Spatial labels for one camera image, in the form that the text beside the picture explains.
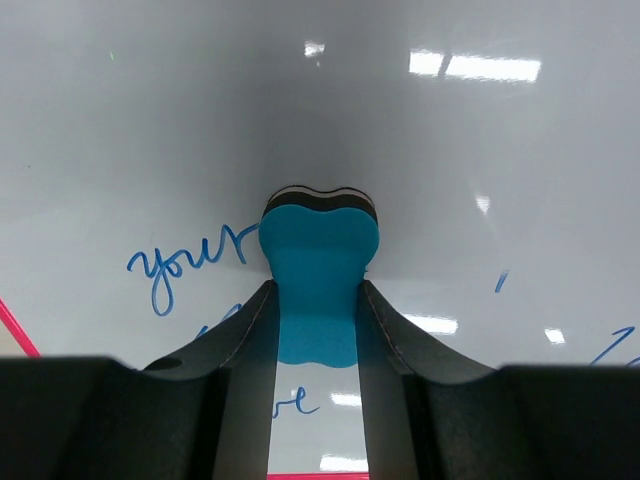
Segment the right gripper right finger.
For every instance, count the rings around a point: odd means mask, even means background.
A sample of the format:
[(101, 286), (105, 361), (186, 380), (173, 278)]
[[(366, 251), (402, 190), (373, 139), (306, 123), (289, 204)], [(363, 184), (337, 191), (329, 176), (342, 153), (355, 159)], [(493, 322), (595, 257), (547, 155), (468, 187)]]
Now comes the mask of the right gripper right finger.
[(357, 351), (373, 479), (635, 479), (633, 367), (493, 369), (359, 287)]

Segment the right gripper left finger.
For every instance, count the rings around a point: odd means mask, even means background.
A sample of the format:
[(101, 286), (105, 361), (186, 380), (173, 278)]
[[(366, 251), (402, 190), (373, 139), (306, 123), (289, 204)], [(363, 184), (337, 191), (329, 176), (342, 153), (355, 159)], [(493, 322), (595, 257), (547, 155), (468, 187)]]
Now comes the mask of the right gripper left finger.
[(1, 362), (5, 479), (263, 479), (278, 289), (137, 370), (107, 357)]

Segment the blue whiteboard eraser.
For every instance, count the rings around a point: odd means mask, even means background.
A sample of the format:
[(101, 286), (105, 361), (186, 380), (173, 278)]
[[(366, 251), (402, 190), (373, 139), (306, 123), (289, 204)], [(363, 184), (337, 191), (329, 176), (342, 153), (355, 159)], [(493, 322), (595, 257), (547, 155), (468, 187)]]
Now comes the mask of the blue whiteboard eraser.
[(358, 289), (379, 247), (371, 198), (351, 187), (284, 187), (267, 201), (259, 243), (278, 286), (279, 361), (354, 366)]

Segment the pink framed whiteboard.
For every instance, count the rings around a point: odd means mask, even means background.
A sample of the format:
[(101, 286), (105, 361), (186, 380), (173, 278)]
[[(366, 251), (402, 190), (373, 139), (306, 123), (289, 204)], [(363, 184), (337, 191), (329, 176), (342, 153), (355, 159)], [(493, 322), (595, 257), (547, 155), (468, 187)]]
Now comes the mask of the pink framed whiteboard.
[(5, 479), (635, 479), (635, 1), (5, 1)]

